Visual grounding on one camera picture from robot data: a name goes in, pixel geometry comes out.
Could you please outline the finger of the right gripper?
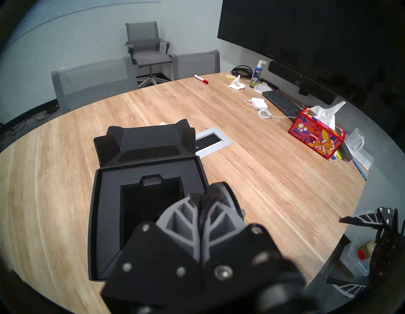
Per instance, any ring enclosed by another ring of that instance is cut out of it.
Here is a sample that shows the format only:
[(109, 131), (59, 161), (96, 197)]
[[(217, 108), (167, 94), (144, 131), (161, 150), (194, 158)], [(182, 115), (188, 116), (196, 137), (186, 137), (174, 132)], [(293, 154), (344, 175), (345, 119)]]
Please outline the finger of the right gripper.
[(339, 279), (326, 276), (326, 283), (333, 285), (337, 291), (346, 298), (353, 299), (370, 288), (370, 281), (367, 276), (353, 277), (350, 279)]
[(350, 225), (383, 225), (382, 214), (385, 207), (378, 207), (374, 211), (370, 211), (360, 215), (352, 215), (339, 217), (339, 222)]

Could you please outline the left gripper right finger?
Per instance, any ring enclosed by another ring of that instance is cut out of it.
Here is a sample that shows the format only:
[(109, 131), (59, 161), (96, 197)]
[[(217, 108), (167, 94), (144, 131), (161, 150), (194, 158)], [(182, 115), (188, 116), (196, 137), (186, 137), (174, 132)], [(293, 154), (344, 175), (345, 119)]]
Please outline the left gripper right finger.
[(202, 211), (201, 314), (304, 314), (305, 280), (260, 224), (246, 225), (234, 204)]

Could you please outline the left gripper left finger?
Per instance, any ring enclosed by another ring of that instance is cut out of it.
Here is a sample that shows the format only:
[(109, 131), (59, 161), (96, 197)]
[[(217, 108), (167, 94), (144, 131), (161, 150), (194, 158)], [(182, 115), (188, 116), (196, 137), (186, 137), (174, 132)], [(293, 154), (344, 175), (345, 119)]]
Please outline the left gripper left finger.
[(200, 196), (134, 229), (100, 293), (110, 313), (151, 313), (200, 290)]

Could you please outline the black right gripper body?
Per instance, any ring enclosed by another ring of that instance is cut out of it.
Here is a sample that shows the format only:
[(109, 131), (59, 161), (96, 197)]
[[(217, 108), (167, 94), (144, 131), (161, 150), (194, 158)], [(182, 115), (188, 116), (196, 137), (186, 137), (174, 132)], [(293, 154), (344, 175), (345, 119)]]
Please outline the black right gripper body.
[(405, 221), (399, 231), (398, 210), (379, 207), (377, 218), (380, 218), (380, 225), (375, 227), (377, 229), (375, 248), (370, 260), (369, 283), (371, 286), (381, 284), (394, 261), (399, 258), (400, 251), (404, 250)]

